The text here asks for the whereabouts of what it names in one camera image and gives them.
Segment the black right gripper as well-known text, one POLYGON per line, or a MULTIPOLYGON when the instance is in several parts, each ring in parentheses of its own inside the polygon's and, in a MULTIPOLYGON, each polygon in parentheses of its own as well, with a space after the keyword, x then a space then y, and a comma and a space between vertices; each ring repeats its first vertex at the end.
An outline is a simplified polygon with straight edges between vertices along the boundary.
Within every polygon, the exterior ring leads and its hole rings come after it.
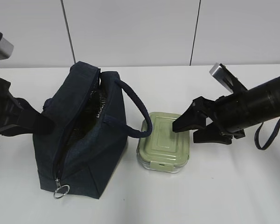
POLYGON ((213 101, 204 97, 194 99, 189 108, 172 124, 173 132, 196 130, 194 143, 230 145, 232 138, 245 137, 247 106, 243 94, 222 96, 213 101), (212 123, 206 126, 206 119, 212 123))

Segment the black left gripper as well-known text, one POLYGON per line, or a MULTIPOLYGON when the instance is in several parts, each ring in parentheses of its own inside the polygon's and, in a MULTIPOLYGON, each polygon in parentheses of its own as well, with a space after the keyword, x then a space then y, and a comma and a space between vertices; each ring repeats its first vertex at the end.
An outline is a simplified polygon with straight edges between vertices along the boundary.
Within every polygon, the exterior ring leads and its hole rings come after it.
POLYGON ((0 133, 15 127, 15 135, 50 134, 54 122, 35 110, 23 98, 14 98, 11 83, 0 78, 0 133))

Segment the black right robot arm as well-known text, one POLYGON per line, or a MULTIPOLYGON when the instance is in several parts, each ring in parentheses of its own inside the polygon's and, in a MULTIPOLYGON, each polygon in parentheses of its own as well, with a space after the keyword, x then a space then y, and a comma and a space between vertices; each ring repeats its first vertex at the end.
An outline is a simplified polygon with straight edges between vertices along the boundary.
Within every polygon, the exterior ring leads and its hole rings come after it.
POLYGON ((280 117, 280 77, 217 100, 198 97, 172 124, 173 132, 194 130, 194 143, 230 145, 244 129, 280 117))

